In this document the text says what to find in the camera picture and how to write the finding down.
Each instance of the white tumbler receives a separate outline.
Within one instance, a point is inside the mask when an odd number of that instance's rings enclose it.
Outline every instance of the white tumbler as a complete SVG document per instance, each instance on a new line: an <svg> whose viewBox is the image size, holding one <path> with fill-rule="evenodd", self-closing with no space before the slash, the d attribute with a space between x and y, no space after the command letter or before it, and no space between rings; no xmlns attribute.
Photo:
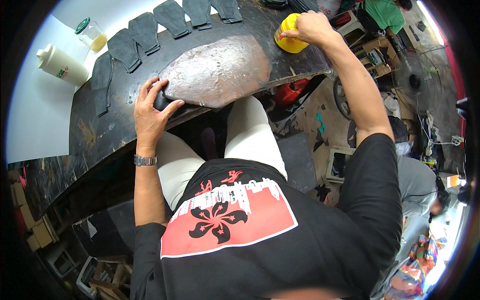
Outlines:
<svg viewBox="0 0 480 300"><path fill-rule="evenodd" d="M87 81L87 68L52 44L48 44L45 50L38 50L36 56L40 59L38 68L48 74L75 86L82 86Z"/></svg>

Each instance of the leg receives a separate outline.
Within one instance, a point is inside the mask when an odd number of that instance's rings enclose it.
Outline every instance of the leg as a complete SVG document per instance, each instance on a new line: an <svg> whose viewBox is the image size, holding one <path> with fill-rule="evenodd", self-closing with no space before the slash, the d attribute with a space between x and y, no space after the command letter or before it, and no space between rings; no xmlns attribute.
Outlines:
<svg viewBox="0 0 480 300"><path fill-rule="evenodd" d="M188 181L205 162L179 137L164 132L156 144L158 175L170 209L175 210Z"/></svg>
<svg viewBox="0 0 480 300"><path fill-rule="evenodd" d="M227 122L225 158L258 161L276 168L287 179L285 164L262 104L253 96L233 104Z"/></svg>

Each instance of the fan grill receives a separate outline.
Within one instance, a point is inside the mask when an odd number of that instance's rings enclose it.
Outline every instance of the fan grill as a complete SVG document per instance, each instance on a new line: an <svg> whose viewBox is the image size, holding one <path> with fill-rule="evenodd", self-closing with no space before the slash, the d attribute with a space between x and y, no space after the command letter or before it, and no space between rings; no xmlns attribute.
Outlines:
<svg viewBox="0 0 480 300"><path fill-rule="evenodd" d="M400 51L392 68L392 81L398 99L414 111L425 113L437 108L442 95L440 76L424 53Z"/></svg>

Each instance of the hand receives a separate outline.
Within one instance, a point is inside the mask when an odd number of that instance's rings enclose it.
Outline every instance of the hand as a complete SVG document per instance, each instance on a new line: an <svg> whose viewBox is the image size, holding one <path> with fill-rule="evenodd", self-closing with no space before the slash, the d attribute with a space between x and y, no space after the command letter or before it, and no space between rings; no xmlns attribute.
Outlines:
<svg viewBox="0 0 480 300"><path fill-rule="evenodd" d="M303 12L296 20L296 30L282 32L284 37L293 37L309 44L322 48L342 43L345 45L342 36L333 30L327 17L321 12Z"/></svg>
<svg viewBox="0 0 480 300"><path fill-rule="evenodd" d="M168 83L168 79L158 80L158 76L152 77L140 87L133 110L135 131L137 131L137 155L143 157L155 156L156 143L165 130L167 120L185 104L183 100L175 100L163 111L155 109L153 103L156 96Z"/></svg>

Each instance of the black work table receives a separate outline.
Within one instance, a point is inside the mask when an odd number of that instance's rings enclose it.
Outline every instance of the black work table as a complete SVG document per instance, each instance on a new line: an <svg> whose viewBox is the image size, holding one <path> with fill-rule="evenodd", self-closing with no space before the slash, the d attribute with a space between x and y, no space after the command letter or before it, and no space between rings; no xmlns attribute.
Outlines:
<svg viewBox="0 0 480 300"><path fill-rule="evenodd" d="M260 0L238 0L243 21L224 24L218 14L211 16L213 28L198 31L174 40L165 30L158 34L161 49L146 56L138 53L142 64L131 74L114 60L111 81L111 107L98 118L95 103L91 99L90 82L85 83L74 95L70 117L70 154L31 160L26 168L28 204L35 220L38 220L56 201L60 201L82 176L98 165L119 157L135 146L136 133L133 119L133 103L138 89L150 77L156 76L177 56L193 47L209 44L227 36L252 34L264 48L270 59L271 75L268 89L333 69L322 50L310 45L298 54L281 50L274 41L274 33L280 23L292 13L288 6L282 10L265 7ZM159 96L157 109L168 102ZM170 118L167 128L172 128L209 109L184 105Z"/></svg>

